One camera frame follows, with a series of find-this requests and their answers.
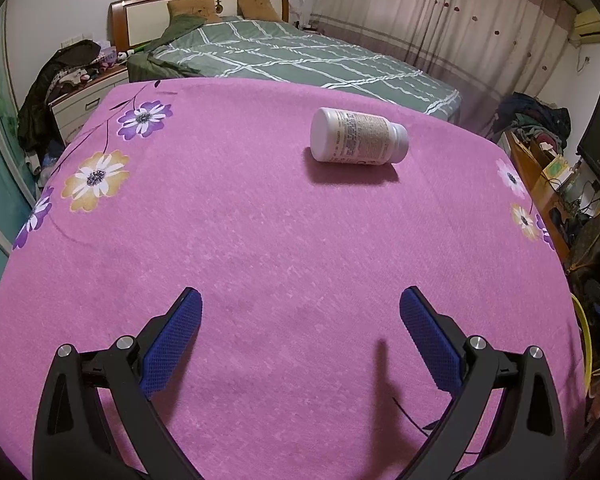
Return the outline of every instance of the yellow hose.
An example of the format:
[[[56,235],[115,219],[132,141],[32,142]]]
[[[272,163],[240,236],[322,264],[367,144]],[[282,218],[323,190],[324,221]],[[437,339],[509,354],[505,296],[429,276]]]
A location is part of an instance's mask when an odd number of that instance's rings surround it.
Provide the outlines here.
[[[593,368],[593,348],[591,347],[591,332],[589,331],[589,323],[587,322],[587,316],[584,314],[582,305],[573,294],[571,295],[571,301],[573,301],[573,307],[578,316],[580,327],[582,329],[582,336],[584,338],[584,392],[585,394],[589,391],[591,384],[591,369]]]

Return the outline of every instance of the pink blanket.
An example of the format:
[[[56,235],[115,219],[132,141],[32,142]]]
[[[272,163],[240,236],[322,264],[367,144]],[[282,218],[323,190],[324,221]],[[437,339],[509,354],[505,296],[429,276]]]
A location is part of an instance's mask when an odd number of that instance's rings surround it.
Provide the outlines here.
[[[403,124],[407,157],[315,162],[322,106]],[[69,152],[0,284],[0,444],[26,474],[56,348],[136,334],[188,285],[204,300],[200,334],[154,399],[208,480],[393,480],[424,441],[393,398],[421,426],[449,402],[400,321],[410,285],[495,348],[541,346],[579,436],[569,289],[494,144],[344,92],[193,78],[116,88]]]

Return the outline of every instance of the curtain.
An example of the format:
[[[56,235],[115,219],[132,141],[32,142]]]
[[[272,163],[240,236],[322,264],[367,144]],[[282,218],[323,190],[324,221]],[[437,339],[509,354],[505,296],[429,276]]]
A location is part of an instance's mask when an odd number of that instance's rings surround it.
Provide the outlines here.
[[[486,135],[504,96],[542,89],[575,15],[564,0],[318,0],[312,23],[457,88],[458,124]]]

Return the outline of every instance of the air conditioner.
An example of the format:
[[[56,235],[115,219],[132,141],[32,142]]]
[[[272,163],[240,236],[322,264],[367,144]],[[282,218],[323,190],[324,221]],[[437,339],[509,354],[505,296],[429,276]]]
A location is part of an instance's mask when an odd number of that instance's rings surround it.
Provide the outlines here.
[[[573,39],[580,43],[600,43],[600,13],[589,9],[576,16]]]

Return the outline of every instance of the pill bottle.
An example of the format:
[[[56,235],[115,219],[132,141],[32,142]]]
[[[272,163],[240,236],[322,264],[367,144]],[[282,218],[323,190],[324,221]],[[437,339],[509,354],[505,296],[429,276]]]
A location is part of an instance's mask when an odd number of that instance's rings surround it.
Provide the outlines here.
[[[409,150],[404,126],[384,117],[320,108],[311,123],[311,153],[319,162],[395,164]]]

